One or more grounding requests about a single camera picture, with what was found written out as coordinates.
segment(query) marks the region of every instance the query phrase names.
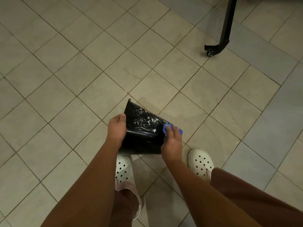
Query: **tile floor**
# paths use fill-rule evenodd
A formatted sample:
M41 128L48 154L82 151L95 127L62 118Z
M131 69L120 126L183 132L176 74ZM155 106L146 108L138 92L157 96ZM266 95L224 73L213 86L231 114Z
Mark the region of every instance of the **tile floor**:
M127 99L184 130L183 155L303 210L303 1L0 0L0 227L39 227ZM195 226L159 155L132 156L136 227Z

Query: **black bucket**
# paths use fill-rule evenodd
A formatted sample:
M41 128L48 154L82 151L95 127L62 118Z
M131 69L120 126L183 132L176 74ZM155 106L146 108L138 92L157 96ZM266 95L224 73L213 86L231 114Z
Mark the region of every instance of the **black bucket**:
M119 149L124 154L161 154L161 146L165 137L163 125L170 123L148 110L127 101L126 136Z

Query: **black metal leg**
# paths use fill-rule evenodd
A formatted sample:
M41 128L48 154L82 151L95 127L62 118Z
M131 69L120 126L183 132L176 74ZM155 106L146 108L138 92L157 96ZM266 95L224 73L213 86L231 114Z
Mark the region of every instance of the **black metal leg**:
M220 43L218 45L205 45L204 50L206 51L207 56L212 57L216 54L221 53L222 50L226 47L226 45L229 43L229 35L232 29L232 21L236 9L236 3L237 0L228 1Z

